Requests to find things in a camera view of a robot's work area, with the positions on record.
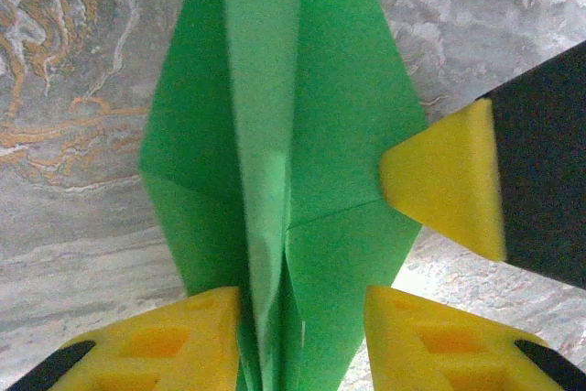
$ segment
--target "marble surface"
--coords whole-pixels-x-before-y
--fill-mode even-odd
[[[586,39],[586,0],[381,0],[429,120]],[[181,0],[0,0],[0,388],[71,336],[184,296],[137,175]],[[395,286],[586,368],[586,292],[424,230]],[[364,347],[344,390],[372,389]]]

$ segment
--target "green origami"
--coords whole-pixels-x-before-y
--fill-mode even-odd
[[[189,294],[240,286],[239,390],[336,390],[419,225],[378,161],[426,127],[377,0],[185,0],[141,169]]]

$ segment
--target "light green paper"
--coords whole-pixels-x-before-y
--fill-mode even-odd
[[[244,292],[239,389],[337,389],[419,228],[378,160],[424,127],[377,0],[185,0],[141,169],[189,293]]]

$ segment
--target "yellow plastic piece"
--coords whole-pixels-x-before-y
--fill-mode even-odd
[[[537,336],[388,287],[369,287],[375,391],[562,391],[514,342]]]
[[[216,288],[68,342],[96,345],[51,391],[234,391],[238,288]]]
[[[383,155],[395,209],[494,261],[505,260],[491,101],[446,116]]]

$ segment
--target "green paper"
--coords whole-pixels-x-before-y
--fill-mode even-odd
[[[239,389],[337,389],[419,228],[378,161],[425,125],[377,0],[185,0],[141,169],[188,292],[243,290]]]

